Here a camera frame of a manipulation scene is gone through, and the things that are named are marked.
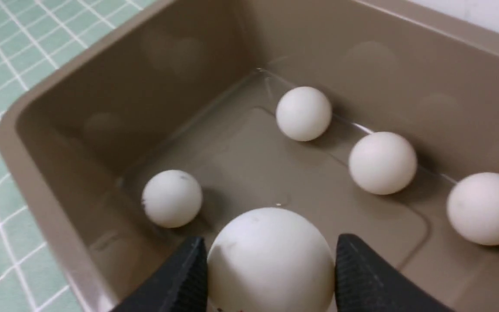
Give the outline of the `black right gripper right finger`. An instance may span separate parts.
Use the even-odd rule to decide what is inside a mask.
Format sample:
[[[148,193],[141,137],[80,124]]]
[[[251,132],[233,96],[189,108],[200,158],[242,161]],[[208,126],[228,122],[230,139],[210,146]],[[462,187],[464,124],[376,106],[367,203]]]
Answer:
[[[354,234],[340,234],[335,251],[339,312],[451,312]]]

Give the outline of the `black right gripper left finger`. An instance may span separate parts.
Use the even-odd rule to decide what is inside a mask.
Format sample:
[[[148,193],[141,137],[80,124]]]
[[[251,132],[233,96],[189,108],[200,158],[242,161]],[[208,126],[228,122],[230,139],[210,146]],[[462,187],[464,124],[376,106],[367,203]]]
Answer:
[[[207,251],[204,238],[188,237],[113,312],[205,312]]]

